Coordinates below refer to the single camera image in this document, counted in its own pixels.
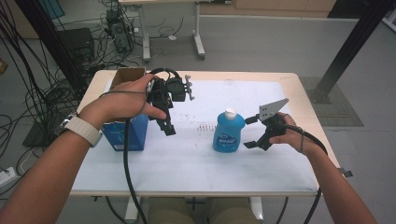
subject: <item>hand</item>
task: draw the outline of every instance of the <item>hand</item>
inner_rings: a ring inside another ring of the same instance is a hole
[[[291,117],[289,114],[284,114],[281,112],[278,112],[278,115],[283,117],[283,120],[285,120],[286,124],[294,127],[298,127],[294,119]],[[304,137],[302,134],[297,133],[293,130],[287,129],[286,133],[284,135],[280,136],[275,136],[270,138],[270,143],[271,144],[282,144],[286,143],[289,144],[291,147],[294,147],[298,152],[301,152],[305,154],[304,149],[315,145],[315,143],[310,140],[307,137]]]
[[[132,118],[139,113],[166,119],[161,109],[146,102],[146,88],[153,78],[154,75],[146,74],[137,81],[121,83],[108,94],[86,105],[79,116],[99,128],[111,119]]]

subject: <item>cabinet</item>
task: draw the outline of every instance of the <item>cabinet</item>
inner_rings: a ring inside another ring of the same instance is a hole
[[[233,0],[230,5],[203,5],[201,14],[327,17],[336,0]]]

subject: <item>person's lap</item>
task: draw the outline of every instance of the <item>person's lap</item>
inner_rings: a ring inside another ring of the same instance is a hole
[[[205,219],[209,224],[256,224],[248,198],[208,198]],[[184,198],[150,198],[149,224],[194,224]]]

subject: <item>white watch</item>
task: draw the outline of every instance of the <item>white watch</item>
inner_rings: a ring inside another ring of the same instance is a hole
[[[68,129],[85,138],[91,143],[91,146],[95,146],[102,134],[99,133],[99,131],[90,123],[77,117],[77,115],[77,112],[74,112],[67,116],[67,118],[64,119],[61,125],[55,130],[55,134],[59,135]]]

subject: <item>black pole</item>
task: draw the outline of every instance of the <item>black pole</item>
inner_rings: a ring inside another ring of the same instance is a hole
[[[15,0],[15,2],[64,73],[76,97],[81,100],[88,88],[88,84],[78,71],[76,64],[58,36],[55,25],[47,11],[41,6],[39,0]]]
[[[353,28],[343,47],[338,51],[325,75],[314,90],[308,91],[308,96],[314,104],[328,104],[330,91],[343,75],[349,64],[358,54],[361,47],[382,21],[393,0],[373,0]]]

